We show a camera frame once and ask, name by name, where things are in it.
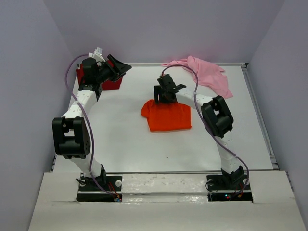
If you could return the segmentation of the orange t-shirt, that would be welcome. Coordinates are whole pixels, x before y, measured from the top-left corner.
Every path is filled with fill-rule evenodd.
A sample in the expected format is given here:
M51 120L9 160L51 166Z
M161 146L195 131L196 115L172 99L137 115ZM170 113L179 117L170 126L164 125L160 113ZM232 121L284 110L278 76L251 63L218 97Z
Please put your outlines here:
M191 108L181 103L156 103L154 100L149 100L142 107L141 115L147 119L150 132L192 128Z

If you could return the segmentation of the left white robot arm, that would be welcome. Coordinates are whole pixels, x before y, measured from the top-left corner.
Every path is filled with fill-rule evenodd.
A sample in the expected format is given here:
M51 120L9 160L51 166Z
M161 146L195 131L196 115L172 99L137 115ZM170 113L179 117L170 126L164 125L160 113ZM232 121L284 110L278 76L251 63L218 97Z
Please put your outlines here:
M78 166L85 178L83 183L96 190L106 186L107 176L103 165L94 158L94 135L87 113L99 100L102 84L117 82L130 69L112 55L107 60L84 59L77 70L80 80L77 93L72 94L74 102L63 116L52 121L56 154Z

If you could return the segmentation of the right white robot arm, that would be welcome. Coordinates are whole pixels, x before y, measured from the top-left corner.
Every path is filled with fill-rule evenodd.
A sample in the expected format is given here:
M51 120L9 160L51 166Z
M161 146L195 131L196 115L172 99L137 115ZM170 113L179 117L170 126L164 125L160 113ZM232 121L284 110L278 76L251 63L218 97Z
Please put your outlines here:
M228 148L224 137L233 129L234 119L222 96L214 98L198 94L183 84L176 85L169 74L162 74L154 86L154 100L158 105L175 105L181 103L195 109L214 139L221 161L221 173L208 175L206 187L211 193L232 191L241 194L249 190L249 172L244 161Z

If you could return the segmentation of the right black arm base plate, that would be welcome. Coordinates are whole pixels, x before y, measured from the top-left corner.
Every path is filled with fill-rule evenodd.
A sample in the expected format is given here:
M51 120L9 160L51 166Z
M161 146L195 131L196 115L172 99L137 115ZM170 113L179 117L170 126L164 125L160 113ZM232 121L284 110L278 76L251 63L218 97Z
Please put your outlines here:
M222 175L208 175L206 177L205 187L208 191L207 198L209 202L230 202L230 201L253 201L250 185L245 189L247 175L232 184L226 185L222 181Z

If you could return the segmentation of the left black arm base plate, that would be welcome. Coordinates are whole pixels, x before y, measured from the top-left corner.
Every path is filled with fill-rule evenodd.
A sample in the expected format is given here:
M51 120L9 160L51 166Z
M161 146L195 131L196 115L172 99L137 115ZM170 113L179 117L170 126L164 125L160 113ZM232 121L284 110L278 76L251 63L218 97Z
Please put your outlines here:
M76 181L78 182L76 197L78 202L122 202L122 175L107 174L104 185L100 179L96 180L99 186L93 178L87 178L82 173Z

